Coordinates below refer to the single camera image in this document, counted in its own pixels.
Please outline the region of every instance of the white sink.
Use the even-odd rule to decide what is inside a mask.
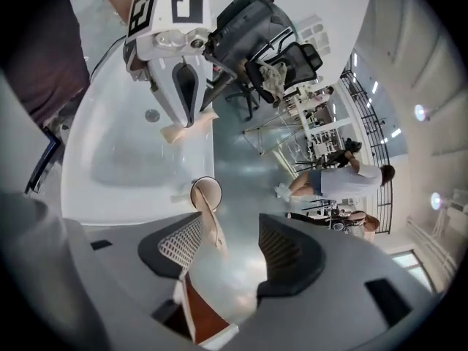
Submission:
[[[160,119],[150,122],[154,110]],[[117,48],[73,121],[62,170],[63,216],[117,225],[194,211],[185,194],[193,180],[214,176],[212,126],[169,144],[160,129],[171,123],[149,83],[132,80]]]

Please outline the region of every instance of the woman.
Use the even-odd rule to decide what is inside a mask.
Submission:
[[[288,213],[288,219],[297,219],[300,221],[308,222],[317,226],[328,227],[331,224],[342,223],[345,227],[364,226],[364,229],[369,232],[377,230],[380,226],[380,221],[375,217],[363,211],[354,211],[349,216],[332,216],[325,219],[313,219],[303,214]]]

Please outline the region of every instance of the white cloth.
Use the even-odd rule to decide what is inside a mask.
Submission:
[[[282,101],[284,96],[284,81],[286,80],[287,66],[280,62],[276,68],[262,60],[258,60],[260,74],[263,78],[262,87],[273,95],[275,102]]]
[[[374,195],[382,184],[379,167],[359,164],[359,173],[351,165],[322,170],[322,196],[341,200]]]
[[[315,97],[312,97],[309,100],[306,100],[305,102],[302,102],[300,106],[302,110],[315,109],[316,107],[323,104],[324,102],[327,102],[329,99],[330,99],[329,94],[317,95]]]

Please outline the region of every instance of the office chair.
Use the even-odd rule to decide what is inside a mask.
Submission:
[[[263,77],[260,73],[260,65],[256,62],[271,46],[265,46],[253,59],[245,63],[246,78],[240,81],[238,78],[238,86],[242,90],[237,94],[229,95],[226,100],[229,102],[234,97],[245,97],[247,107],[249,108],[249,117],[246,121],[252,119],[252,103],[255,104],[254,110],[258,109],[259,105],[252,97],[252,91],[256,91],[259,97],[262,97],[268,104],[273,104],[273,107],[278,107],[274,104],[273,95],[264,90],[262,87]],[[290,43],[279,54],[265,61],[267,64],[276,65],[284,62],[287,66],[286,80],[284,82],[284,90],[298,83],[314,80],[317,78],[316,70],[318,70],[323,62],[320,55],[311,44],[299,45],[297,42]]]

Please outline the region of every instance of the ceiling light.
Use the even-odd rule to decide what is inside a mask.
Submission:
[[[415,117],[418,121],[424,121],[426,119],[426,111],[422,105],[415,106]]]
[[[397,129],[397,130],[395,130],[394,132],[392,132],[392,137],[395,137],[395,136],[397,136],[397,135],[400,134],[400,133],[401,133],[401,129]]]
[[[431,207],[437,211],[441,205],[442,205],[442,198],[437,192],[434,192],[431,195]]]

